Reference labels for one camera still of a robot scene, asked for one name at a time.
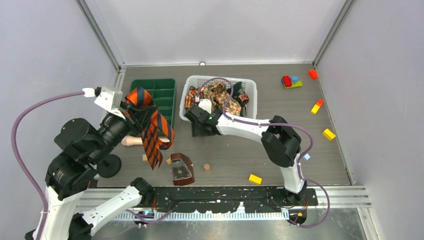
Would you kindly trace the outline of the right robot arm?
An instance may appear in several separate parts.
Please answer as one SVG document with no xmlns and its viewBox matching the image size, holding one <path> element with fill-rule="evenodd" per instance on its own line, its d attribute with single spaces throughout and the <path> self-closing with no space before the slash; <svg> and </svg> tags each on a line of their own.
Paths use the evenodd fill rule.
<svg viewBox="0 0 424 240">
<path fill-rule="evenodd" d="M 287 202 L 299 205 L 305 199 L 308 185 L 299 163 L 302 139 L 283 117 L 252 119 L 222 110 L 209 113 L 197 105 L 184 116 L 206 134 L 237 136 L 261 143 L 269 160 L 280 168 L 284 180 L 282 194 Z"/>
</svg>

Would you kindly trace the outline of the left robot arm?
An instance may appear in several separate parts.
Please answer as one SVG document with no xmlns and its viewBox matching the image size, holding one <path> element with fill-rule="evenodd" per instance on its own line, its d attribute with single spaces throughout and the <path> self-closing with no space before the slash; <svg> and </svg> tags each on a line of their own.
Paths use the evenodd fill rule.
<svg viewBox="0 0 424 240">
<path fill-rule="evenodd" d="M 131 131 L 150 123 L 156 107 L 123 102 L 124 117 L 108 114 L 99 129 L 83 118 L 69 120 L 55 137 L 61 148 L 46 172 L 46 204 L 36 229 L 25 234 L 27 240 L 90 240 L 106 223 L 123 211 L 140 205 L 148 207 L 154 189 L 143 178 L 133 180 L 124 191 L 105 203 L 85 211 L 76 207 L 89 182 L 96 176 L 112 177 L 121 169 L 113 149 Z"/>
</svg>

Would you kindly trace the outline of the orange navy striped tie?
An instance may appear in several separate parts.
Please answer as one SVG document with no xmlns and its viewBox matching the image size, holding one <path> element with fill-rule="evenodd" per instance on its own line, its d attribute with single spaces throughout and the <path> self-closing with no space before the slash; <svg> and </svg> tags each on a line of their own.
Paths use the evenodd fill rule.
<svg viewBox="0 0 424 240">
<path fill-rule="evenodd" d="M 132 90 L 125 97 L 125 102 L 136 109 L 157 107 L 150 93 L 141 86 Z M 148 125 L 144 127 L 144 136 L 141 138 L 147 161 L 150 167 L 155 169 L 163 162 L 162 151 L 168 150 L 172 146 L 175 131 L 158 109 L 155 109 L 147 119 Z"/>
</svg>

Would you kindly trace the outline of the white plastic basket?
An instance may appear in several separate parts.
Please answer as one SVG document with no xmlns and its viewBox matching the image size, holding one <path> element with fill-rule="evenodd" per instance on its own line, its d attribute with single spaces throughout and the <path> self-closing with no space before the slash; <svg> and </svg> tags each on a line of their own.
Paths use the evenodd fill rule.
<svg viewBox="0 0 424 240">
<path fill-rule="evenodd" d="M 257 116 L 258 91 L 256 83 L 251 79 L 192 75 L 184 84 L 180 101 L 179 116 L 183 121 L 189 107 L 200 101 L 209 100 L 211 110 L 221 110 L 240 117 L 255 119 Z"/>
</svg>

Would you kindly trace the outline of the brown wooden metronome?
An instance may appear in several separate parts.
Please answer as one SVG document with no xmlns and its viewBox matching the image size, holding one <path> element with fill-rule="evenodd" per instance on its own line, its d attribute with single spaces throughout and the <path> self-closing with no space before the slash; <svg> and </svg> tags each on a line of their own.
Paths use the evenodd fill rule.
<svg viewBox="0 0 424 240">
<path fill-rule="evenodd" d="M 190 158 L 182 153 L 170 156 L 174 186 L 187 186 L 195 182 L 194 168 Z"/>
</svg>

